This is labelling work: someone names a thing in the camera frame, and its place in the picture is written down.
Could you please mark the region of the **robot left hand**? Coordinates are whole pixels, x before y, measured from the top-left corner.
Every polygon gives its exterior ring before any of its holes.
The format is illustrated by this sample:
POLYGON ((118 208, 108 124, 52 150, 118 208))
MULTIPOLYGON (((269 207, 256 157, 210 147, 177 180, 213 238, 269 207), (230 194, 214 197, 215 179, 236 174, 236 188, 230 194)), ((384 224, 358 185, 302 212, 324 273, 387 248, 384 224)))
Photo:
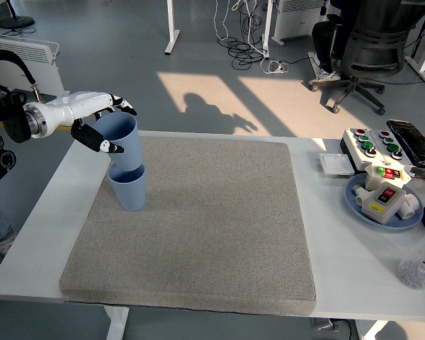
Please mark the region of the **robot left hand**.
POLYGON ((40 104, 38 110, 42 114, 39 131, 34 137, 47 137, 59 126, 71 128, 72 137, 95 152, 120 154, 124 148, 106 139, 100 132, 82 122, 95 113, 109 108, 120 108, 136 115, 134 108, 122 97, 104 92, 76 92, 57 98, 46 104, 40 104))

